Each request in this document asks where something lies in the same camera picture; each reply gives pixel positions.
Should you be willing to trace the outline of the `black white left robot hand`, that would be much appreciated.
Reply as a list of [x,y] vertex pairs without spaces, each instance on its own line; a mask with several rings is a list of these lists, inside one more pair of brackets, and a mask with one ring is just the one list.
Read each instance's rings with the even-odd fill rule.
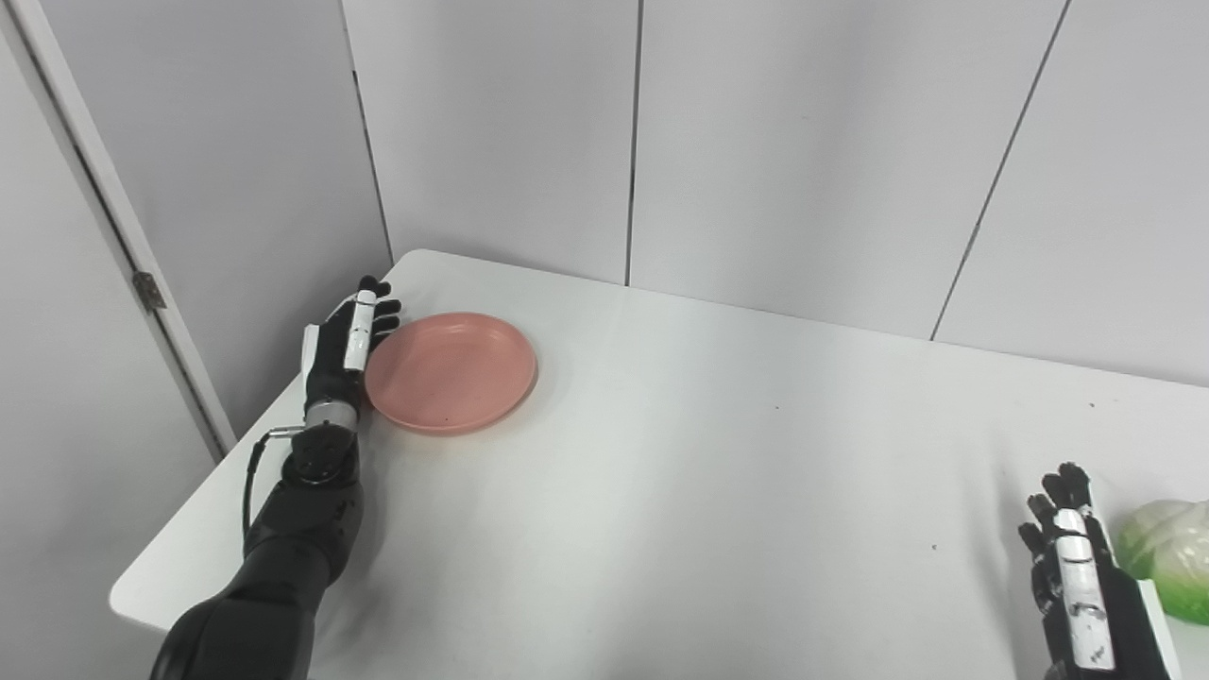
[[403,305],[391,293],[389,282],[363,276],[357,290],[345,296],[331,315],[306,327],[306,410],[323,403],[345,403],[361,413],[368,357],[400,325]]

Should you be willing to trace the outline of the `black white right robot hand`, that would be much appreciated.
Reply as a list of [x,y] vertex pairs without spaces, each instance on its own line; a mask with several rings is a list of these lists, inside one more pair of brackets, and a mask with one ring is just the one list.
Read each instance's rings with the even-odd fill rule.
[[1030,588],[1042,620],[1046,679],[1182,679],[1152,581],[1115,560],[1094,512],[1091,478],[1063,462],[1025,503],[1016,529],[1031,555]]

